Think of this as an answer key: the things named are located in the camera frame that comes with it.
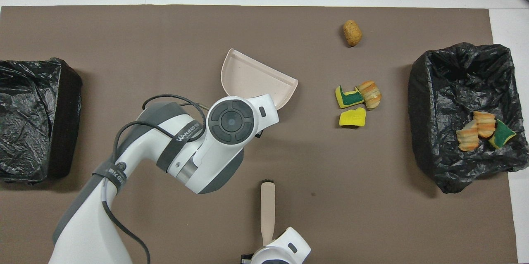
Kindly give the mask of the small yellow green sponge piece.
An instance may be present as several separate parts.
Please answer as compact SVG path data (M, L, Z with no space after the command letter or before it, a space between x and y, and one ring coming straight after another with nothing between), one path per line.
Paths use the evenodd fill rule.
M511 130L508 125L506 125L500 119L496 120L495 131L492 136L488 139L490 145L495 149L503 148L509 140L514 138L517 135L516 132Z

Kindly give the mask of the beige plastic dustpan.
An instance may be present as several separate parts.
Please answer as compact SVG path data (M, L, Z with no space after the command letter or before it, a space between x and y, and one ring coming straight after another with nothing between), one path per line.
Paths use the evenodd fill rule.
M221 85L228 96L244 98L269 94L276 110L293 96L299 81L277 71L236 49L229 49L220 74Z

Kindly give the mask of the bin with black bag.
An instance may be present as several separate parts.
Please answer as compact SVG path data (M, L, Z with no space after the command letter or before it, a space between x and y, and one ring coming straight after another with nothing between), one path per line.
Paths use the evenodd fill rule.
M81 76L64 60L0 60L0 181L41 183L71 170Z
M517 135L500 149L479 136L475 150L461 151L456 130L474 120L475 110L495 114ZM408 114L416 163L446 194L478 178L529 167L515 67L503 45L460 43L426 51L411 68Z

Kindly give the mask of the brown table mat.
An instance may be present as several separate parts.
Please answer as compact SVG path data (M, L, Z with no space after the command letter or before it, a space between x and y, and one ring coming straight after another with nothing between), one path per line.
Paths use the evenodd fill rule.
M362 40L349 46L343 24ZM82 77L70 174L0 184L0 264L47 264L52 234L117 131L143 102L175 93L210 106L225 96L229 49L299 81L279 123L244 150L220 190L197 195L144 161L113 213L153 264L237 264L261 243L260 183L276 183L276 234L292 226L307 264L517 261L508 175L444 194L416 166L407 108L413 62L460 42L492 44L488 10L193 5L3 7L0 59L63 59ZM338 107L335 90L373 80L380 104ZM363 107L365 126L340 126Z

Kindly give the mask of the brown bread roll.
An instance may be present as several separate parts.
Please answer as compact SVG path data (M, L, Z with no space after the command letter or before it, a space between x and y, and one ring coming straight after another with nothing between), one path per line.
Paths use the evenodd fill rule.
M358 45L362 40L362 31L354 20L347 20L343 24L343 33L347 44L351 47Z

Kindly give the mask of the bread piece with pale side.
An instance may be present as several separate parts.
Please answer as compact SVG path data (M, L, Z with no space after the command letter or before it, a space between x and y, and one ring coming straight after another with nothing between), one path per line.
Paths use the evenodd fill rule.
M456 130L458 148L463 152L473 151L479 146L478 128L475 120L469 121L461 130Z

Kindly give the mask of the beige hand brush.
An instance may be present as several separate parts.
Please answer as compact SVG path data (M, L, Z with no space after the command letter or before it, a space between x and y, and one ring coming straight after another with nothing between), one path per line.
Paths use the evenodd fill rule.
M262 245L272 242L275 229L276 187L274 181L265 179L260 190L260 230Z

